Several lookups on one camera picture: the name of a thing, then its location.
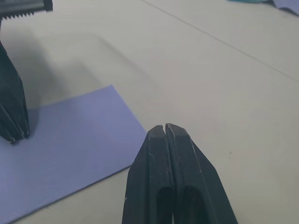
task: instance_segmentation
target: white table surface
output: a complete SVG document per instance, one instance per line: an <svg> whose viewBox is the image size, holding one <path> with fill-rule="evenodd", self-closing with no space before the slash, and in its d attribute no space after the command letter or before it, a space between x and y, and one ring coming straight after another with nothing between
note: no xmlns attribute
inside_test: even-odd
<svg viewBox="0 0 299 224"><path fill-rule="evenodd" d="M54 0L4 21L29 107L113 84L146 130L184 127L239 224L299 223L299 17L226 0ZM18 224L120 224L127 171Z"/></svg>

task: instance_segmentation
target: clamp jaw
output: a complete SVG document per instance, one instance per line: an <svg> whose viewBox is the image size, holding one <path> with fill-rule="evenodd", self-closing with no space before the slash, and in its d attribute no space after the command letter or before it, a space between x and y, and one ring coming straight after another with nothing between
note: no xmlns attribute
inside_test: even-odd
<svg viewBox="0 0 299 224"><path fill-rule="evenodd" d="M151 129L128 173L122 224L237 224L220 178L187 131Z"/></svg>
<svg viewBox="0 0 299 224"><path fill-rule="evenodd" d="M52 9L52 0L0 0L0 27L2 18ZM29 135L23 84L0 41L0 136L13 143Z"/></svg>

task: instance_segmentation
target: purple sheet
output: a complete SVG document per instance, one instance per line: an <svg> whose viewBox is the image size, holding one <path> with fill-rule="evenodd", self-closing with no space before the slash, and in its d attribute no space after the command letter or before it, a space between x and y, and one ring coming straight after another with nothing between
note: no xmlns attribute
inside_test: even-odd
<svg viewBox="0 0 299 224"><path fill-rule="evenodd" d="M299 0L273 0L277 8L288 8L299 15Z"/></svg>
<svg viewBox="0 0 299 224"><path fill-rule="evenodd" d="M29 111L32 135L0 140L0 224L130 166L146 132L109 86Z"/></svg>

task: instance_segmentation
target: black plastic part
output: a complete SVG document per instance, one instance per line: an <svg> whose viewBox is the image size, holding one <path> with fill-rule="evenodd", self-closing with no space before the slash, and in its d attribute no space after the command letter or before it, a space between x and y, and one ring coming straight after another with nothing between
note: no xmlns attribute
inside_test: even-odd
<svg viewBox="0 0 299 224"><path fill-rule="evenodd" d="M0 42L0 136L15 142L29 135L23 83Z"/></svg>
<svg viewBox="0 0 299 224"><path fill-rule="evenodd" d="M167 140L156 126L129 171L122 224L171 224L172 186Z"/></svg>
<svg viewBox="0 0 299 224"><path fill-rule="evenodd" d="M237 224L215 168L187 131L165 130L148 132L129 171L122 223L170 224L173 216L175 224Z"/></svg>
<svg viewBox="0 0 299 224"><path fill-rule="evenodd" d="M0 0L0 18L19 17L38 11L52 10L52 0Z"/></svg>
<svg viewBox="0 0 299 224"><path fill-rule="evenodd" d="M0 0L2 18L52 11L52 0ZM0 136L15 142L30 135L23 83L0 42Z"/></svg>

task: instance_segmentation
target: lavender paper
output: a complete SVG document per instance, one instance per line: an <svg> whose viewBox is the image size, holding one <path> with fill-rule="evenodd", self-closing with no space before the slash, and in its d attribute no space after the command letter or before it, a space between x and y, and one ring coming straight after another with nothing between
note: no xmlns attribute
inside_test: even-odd
<svg viewBox="0 0 299 224"><path fill-rule="evenodd" d="M299 15L299 0L273 0L277 8L288 8Z"/></svg>
<svg viewBox="0 0 299 224"><path fill-rule="evenodd" d="M32 136L0 140L0 224L132 164L146 132L109 86L29 111Z"/></svg>

